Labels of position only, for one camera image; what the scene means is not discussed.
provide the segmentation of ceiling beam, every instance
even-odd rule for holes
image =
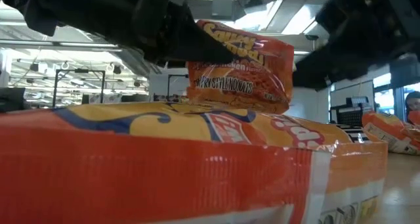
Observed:
[[[306,0],[283,0],[267,30],[281,33],[305,3]]]

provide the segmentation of large chip bag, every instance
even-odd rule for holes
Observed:
[[[364,114],[364,129],[388,143],[390,152],[420,155],[420,130],[392,114]]]
[[[357,127],[172,102],[9,114],[0,137],[2,224],[354,223],[387,159]]]
[[[198,21],[198,26],[235,54],[230,64],[188,62],[192,102],[211,102],[280,114],[292,94],[293,46],[271,37]]]

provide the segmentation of orange snack bag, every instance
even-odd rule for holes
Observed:
[[[387,161],[359,127],[173,102],[7,114],[0,137],[1,224],[356,223]]]
[[[388,142],[390,152],[420,155],[420,133],[414,125],[395,115],[377,113],[364,114],[362,123],[367,132]]]
[[[420,127],[420,111],[409,112],[408,119],[413,122],[416,127]]]
[[[198,21],[198,26],[235,54],[230,64],[188,62],[188,98],[232,108],[277,113],[289,108],[293,46],[271,37]]]

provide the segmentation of wall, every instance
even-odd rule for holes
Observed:
[[[331,92],[331,106],[340,106],[346,104],[348,97],[367,97],[371,107],[373,108],[373,82],[365,81],[364,83],[357,83],[356,85],[336,89]]]
[[[289,110],[284,114],[315,122],[327,123],[328,89],[317,92],[313,89],[294,88]]]
[[[177,69],[162,69],[162,74],[150,74],[149,75],[149,95],[152,97],[153,94],[166,95],[168,90],[168,75],[177,74],[185,75],[188,74],[186,68]],[[188,78],[184,77],[171,77],[169,81],[169,95],[177,94],[184,95],[186,88],[190,82]]]
[[[373,80],[374,78],[378,77],[378,76],[382,76],[384,74],[389,73],[389,66],[384,66],[382,68],[379,68],[377,70],[371,70],[369,71],[366,75],[354,79],[354,80],[342,80],[340,82],[336,82],[334,83],[335,89],[342,89],[344,87],[348,87],[351,85],[355,85],[357,83],[363,83],[365,81],[369,81],[369,80]]]
[[[166,95],[168,80],[167,74],[186,74],[186,69],[162,70],[162,73],[163,74],[150,74],[150,96],[154,93],[157,95]],[[188,78],[171,78],[169,82],[169,94],[182,95],[188,86]],[[316,122],[327,123],[328,89],[317,92],[313,89],[294,88],[290,108],[285,114]]]
[[[7,56],[7,51],[0,51],[0,88],[7,87],[12,70],[12,58]]]

